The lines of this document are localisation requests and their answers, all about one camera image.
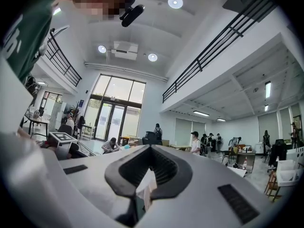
recessed ceiling light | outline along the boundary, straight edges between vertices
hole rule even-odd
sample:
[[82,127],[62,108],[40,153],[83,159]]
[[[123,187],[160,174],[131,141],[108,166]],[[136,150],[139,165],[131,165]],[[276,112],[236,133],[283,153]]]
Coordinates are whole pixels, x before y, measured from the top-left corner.
[[180,9],[183,5],[182,0],[168,0],[168,4],[173,9]]
[[265,91],[266,91],[266,98],[269,98],[270,93],[271,93],[271,82],[270,81],[265,83]]
[[203,115],[203,116],[210,116],[206,113],[203,113],[203,112],[198,112],[198,111],[194,111],[193,113],[196,113],[196,114],[199,114],[199,115]]
[[149,56],[148,56],[148,59],[151,61],[151,62],[155,62],[157,60],[157,55],[154,54],[154,53],[151,53]]
[[105,46],[99,46],[98,51],[100,51],[101,53],[105,53],[106,52]]
[[53,15],[58,14],[60,11],[61,11],[60,8],[55,9],[54,12],[53,12]]

black railing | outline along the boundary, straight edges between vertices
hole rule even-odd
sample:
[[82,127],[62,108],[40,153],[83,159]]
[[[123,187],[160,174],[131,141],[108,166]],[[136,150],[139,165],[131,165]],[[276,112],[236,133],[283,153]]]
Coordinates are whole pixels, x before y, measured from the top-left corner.
[[276,5],[270,0],[252,0],[193,60],[172,85],[162,94],[164,103],[213,59],[229,47],[257,21],[263,19]]
[[46,56],[52,62],[52,64],[68,79],[68,81],[70,81],[74,86],[77,86],[82,78],[63,54],[55,40],[53,33],[54,29],[51,29],[51,37],[47,40],[48,49],[46,51]]

door frame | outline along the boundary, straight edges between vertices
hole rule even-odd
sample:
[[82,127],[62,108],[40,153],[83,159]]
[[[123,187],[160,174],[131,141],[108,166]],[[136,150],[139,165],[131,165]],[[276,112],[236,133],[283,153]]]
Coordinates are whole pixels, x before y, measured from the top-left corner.
[[[102,110],[104,104],[111,105],[112,107],[111,107],[111,110],[110,110],[110,113],[109,113],[109,116],[108,116],[108,119],[107,119],[107,122],[106,122],[104,139],[99,139],[99,138],[96,138],[96,132],[97,132],[97,128],[98,128],[98,122],[99,122],[101,110]],[[110,132],[111,124],[112,124],[113,113],[114,113],[114,110],[115,110],[116,106],[121,106],[121,107],[124,108],[123,109],[123,116],[122,116],[122,119],[121,119],[121,122],[120,122],[118,138],[116,139],[116,141],[118,142],[120,140],[120,136],[121,136],[122,131],[123,131],[123,126],[124,126],[123,124],[124,124],[125,114],[126,114],[126,111],[127,111],[127,106],[123,105],[123,104],[119,104],[119,103],[108,102],[108,101],[102,101],[101,105],[100,105],[100,108],[98,110],[96,121],[95,121],[95,127],[96,127],[95,132],[94,132],[94,139],[95,140],[102,141],[102,142],[108,141],[109,132]]]

person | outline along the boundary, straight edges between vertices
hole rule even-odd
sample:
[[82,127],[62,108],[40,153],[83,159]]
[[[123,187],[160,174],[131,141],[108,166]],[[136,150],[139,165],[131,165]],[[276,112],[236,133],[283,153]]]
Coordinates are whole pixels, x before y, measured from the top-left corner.
[[[66,0],[15,0],[16,6],[5,12],[1,30],[1,47],[4,58],[25,83],[39,56],[46,50],[41,47],[49,33],[53,11]],[[77,8],[93,15],[109,17],[120,14],[135,0],[69,0]]]
[[204,133],[200,140],[200,155],[205,156],[208,143],[207,135]]
[[221,144],[223,143],[223,140],[222,140],[222,137],[220,136],[220,134],[218,133],[217,134],[217,153],[219,153],[219,150],[220,150],[220,147],[221,147]]
[[200,155],[199,133],[194,131],[191,134],[192,134],[192,148],[190,152],[195,155]]
[[267,130],[265,130],[265,133],[263,136],[263,146],[264,146],[264,154],[263,154],[262,158],[266,156],[266,146],[268,146],[270,148],[270,135],[268,134]]
[[293,132],[291,133],[291,146],[292,148],[296,149],[296,144],[297,144],[296,142],[298,139],[298,129],[295,125],[295,122],[293,122],[291,125],[293,127]]
[[116,142],[116,138],[108,140],[103,144],[103,146],[101,146],[101,148],[104,150],[105,154],[119,151],[119,145]]
[[211,159],[211,148],[212,148],[212,136],[214,136],[212,133],[208,136],[208,143],[207,143],[207,151],[208,151],[208,158]]
[[160,128],[160,125],[158,123],[155,126],[154,133],[156,135],[157,140],[162,140],[162,129]]
[[73,120],[73,113],[68,112],[66,114],[66,125],[71,126],[74,131],[74,120]]

ceiling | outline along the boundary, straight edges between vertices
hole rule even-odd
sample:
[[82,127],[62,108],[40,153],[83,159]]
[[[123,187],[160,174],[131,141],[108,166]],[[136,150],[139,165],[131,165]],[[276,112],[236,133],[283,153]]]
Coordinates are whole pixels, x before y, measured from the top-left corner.
[[[265,98],[265,83],[271,81],[271,96]],[[297,102],[304,93],[304,72],[283,43],[239,71],[227,76],[213,89],[190,99],[171,111],[211,120],[233,120],[265,114]],[[204,117],[193,113],[209,114]]]
[[[136,0],[133,7],[143,4],[145,11],[127,28],[122,27],[118,16],[109,20],[102,16],[72,15],[74,8],[60,4],[62,12],[53,17],[51,27],[58,29],[69,24],[75,30],[78,42],[83,44],[80,47],[83,50],[90,48],[87,62],[129,67],[164,76],[187,29],[191,24],[203,21],[204,17],[198,12],[204,2],[206,0],[183,0],[180,9],[173,9],[168,0]],[[136,61],[116,58],[111,52],[114,41],[138,44]],[[107,53],[100,53],[99,45],[105,46]],[[150,53],[157,55],[156,62],[148,60]]]
[[50,78],[37,64],[34,65],[32,71],[30,72],[32,76],[36,79],[36,82],[45,82],[42,88],[52,88],[53,90],[64,92],[65,90],[61,85]]

